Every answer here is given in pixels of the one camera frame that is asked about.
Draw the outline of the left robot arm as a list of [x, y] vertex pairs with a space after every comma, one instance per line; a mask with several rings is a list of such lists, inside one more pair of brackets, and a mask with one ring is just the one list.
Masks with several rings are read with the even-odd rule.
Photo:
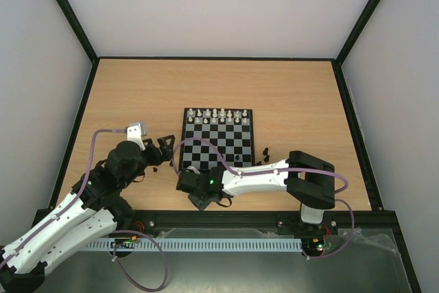
[[65, 259], [95, 239], [112, 233], [120, 244], [138, 242], [134, 210], [121, 191], [145, 168], [172, 159], [175, 137], [128, 135], [73, 186], [64, 200], [16, 241], [1, 249], [1, 287], [5, 292], [35, 292]]

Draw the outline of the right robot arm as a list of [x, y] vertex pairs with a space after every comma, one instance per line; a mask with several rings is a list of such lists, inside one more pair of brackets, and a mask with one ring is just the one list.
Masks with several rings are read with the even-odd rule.
[[252, 192], [285, 191], [300, 202], [300, 227], [309, 233], [323, 224], [326, 210], [335, 206], [335, 167], [301, 151], [291, 151], [287, 159], [267, 165], [229, 167], [223, 165], [179, 174], [176, 189], [200, 211]]

